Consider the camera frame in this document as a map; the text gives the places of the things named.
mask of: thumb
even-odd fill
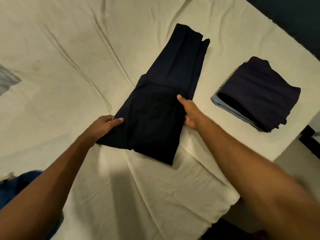
[[[111,128],[113,128],[113,127],[116,127],[117,125],[120,125],[123,121],[124,121],[123,118],[118,118],[108,122],[108,124],[111,125]]]
[[[183,106],[186,105],[186,99],[182,97],[180,94],[177,96],[177,99]]]

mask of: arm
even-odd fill
[[[101,116],[41,175],[0,210],[0,239],[44,239],[58,220],[89,149],[123,119]]]
[[[319,239],[320,205],[282,169],[246,147],[178,95],[219,168],[275,239]]]

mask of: bed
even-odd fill
[[[0,174],[45,169],[98,116],[115,114],[176,23],[211,42],[195,104],[275,160],[320,109],[320,63],[246,0],[0,0],[0,64],[21,79],[0,96]],[[251,56],[301,87],[287,124],[271,133],[210,100]],[[187,128],[172,167],[95,145],[54,239],[196,240],[238,199]]]

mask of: gray fabric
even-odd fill
[[[12,85],[19,82],[21,82],[20,78],[0,64],[0,95],[7,92]]]
[[[242,113],[240,113],[239,111],[235,110],[233,107],[229,106],[228,104],[226,104],[225,102],[223,102],[217,95],[217,93],[215,93],[212,97],[211,97],[211,101],[218,107],[228,111],[229,113],[233,114],[235,117],[238,117],[239,119],[241,119],[242,121],[252,125],[254,128],[256,128],[258,131],[262,131],[253,121],[251,121],[250,119],[248,119],[247,117],[245,117],[244,115],[242,115]]]

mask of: floor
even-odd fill
[[[320,202],[320,159],[305,145],[298,139],[294,140],[275,163],[292,175]],[[246,232],[252,233],[261,229],[259,221],[241,200],[232,206],[223,218]]]

